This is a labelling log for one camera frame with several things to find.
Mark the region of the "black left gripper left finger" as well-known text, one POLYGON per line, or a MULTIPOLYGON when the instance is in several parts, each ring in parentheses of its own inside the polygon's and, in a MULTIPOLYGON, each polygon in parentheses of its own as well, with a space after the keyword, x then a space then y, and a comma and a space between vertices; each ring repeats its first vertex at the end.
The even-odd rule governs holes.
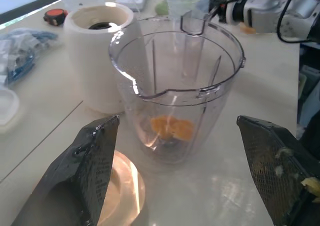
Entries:
POLYGON ((97 226, 119 124, 113 115, 85 125, 49 165, 11 226, 97 226))

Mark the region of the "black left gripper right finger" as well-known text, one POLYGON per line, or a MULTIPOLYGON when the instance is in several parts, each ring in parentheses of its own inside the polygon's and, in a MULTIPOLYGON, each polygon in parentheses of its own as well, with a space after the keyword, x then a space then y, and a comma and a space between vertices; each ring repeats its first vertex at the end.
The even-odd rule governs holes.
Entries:
POLYGON ((286 128, 240 115, 239 127, 251 177, 274 226, 320 226, 320 203, 301 184, 320 180, 320 161, 286 128))

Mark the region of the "clear plastic blender jar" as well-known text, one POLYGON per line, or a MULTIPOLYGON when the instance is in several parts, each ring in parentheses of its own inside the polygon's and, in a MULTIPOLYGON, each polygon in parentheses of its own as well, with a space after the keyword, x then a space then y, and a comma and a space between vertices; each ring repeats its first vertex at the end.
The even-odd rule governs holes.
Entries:
POLYGON ((245 66, 245 52, 229 30, 189 12, 180 18, 154 16, 137 22, 150 85, 141 87, 124 71, 121 56, 126 47, 113 54, 117 42, 113 38, 109 57, 118 73, 117 88, 142 150, 155 161, 179 164, 211 133, 236 76, 245 66), (192 139, 161 139, 152 130, 150 119, 162 115, 193 122, 192 139))

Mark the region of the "orange segments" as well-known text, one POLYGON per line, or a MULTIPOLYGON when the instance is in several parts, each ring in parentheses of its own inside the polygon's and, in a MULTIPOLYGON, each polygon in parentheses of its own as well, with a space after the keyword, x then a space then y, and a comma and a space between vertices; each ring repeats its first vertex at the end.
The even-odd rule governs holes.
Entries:
POLYGON ((175 138, 181 141, 192 139, 195 125, 190 120, 178 119, 170 115, 160 115, 150 119, 152 130, 163 140, 175 138))

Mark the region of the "clear round blender lid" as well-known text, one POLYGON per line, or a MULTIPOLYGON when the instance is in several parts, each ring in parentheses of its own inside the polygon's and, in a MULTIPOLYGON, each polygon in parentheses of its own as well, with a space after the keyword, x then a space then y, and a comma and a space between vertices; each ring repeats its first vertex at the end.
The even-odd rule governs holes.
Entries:
POLYGON ((97 226, 132 226, 144 207, 145 198, 141 174, 127 156, 116 150, 97 226))

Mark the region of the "cream blender base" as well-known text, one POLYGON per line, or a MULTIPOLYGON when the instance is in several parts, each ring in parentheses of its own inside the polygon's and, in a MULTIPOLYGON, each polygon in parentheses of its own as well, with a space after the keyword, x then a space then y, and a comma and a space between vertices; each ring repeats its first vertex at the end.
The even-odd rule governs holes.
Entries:
POLYGON ((104 114, 124 111, 117 89, 118 76, 110 56, 109 45, 116 39, 112 53, 122 47, 123 69, 140 87, 150 86, 147 55, 142 31, 128 7, 108 2, 105 5, 81 7, 65 19, 64 39, 70 65, 85 105, 104 114))

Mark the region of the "yellow orange pulp piece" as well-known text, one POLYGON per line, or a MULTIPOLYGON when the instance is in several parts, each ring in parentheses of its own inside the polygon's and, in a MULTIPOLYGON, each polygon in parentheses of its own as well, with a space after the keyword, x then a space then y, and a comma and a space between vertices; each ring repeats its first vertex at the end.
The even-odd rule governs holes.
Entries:
POLYGON ((308 177, 301 181, 306 190, 315 196, 313 203, 320 204, 320 180, 316 177, 308 177))

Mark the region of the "loose orange segment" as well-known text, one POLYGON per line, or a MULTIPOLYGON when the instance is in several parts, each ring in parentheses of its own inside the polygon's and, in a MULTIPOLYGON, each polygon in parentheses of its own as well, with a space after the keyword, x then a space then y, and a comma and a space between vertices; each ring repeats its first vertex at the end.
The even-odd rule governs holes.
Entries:
POLYGON ((240 23, 239 28, 245 34, 256 34, 256 30, 254 28, 246 26, 244 23, 240 23))

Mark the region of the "green fruit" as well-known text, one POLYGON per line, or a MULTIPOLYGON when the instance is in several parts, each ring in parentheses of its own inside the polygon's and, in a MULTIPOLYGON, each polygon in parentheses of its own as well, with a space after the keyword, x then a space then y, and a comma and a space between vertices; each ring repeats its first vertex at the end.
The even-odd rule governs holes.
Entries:
POLYGON ((167 0, 162 0, 159 2, 155 8, 154 11, 157 16, 168 16, 169 15, 169 6, 167 0))

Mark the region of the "white plastic container lid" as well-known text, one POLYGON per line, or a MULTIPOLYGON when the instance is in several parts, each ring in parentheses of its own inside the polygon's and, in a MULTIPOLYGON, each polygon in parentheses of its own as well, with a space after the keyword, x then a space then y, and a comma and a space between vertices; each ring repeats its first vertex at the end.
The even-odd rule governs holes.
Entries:
POLYGON ((6 87, 0 87, 0 134, 10 127, 20 108, 17 94, 6 87))

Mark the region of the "blue plastic bag of parts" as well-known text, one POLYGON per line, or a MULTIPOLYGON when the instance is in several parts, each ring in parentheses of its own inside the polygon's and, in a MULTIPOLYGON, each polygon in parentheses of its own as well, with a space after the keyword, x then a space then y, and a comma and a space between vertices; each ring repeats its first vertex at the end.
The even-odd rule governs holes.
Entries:
POLYGON ((35 66, 44 52, 58 45, 58 34, 45 30, 17 28, 0 33, 0 87, 9 87, 35 66))

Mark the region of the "black orange tape measure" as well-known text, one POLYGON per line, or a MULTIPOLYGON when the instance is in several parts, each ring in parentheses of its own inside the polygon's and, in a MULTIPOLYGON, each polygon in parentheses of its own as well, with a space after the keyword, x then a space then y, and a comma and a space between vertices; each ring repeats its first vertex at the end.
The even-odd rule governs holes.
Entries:
POLYGON ((61 8, 48 10, 44 16, 43 20, 52 26, 60 26, 64 23, 68 12, 61 8))

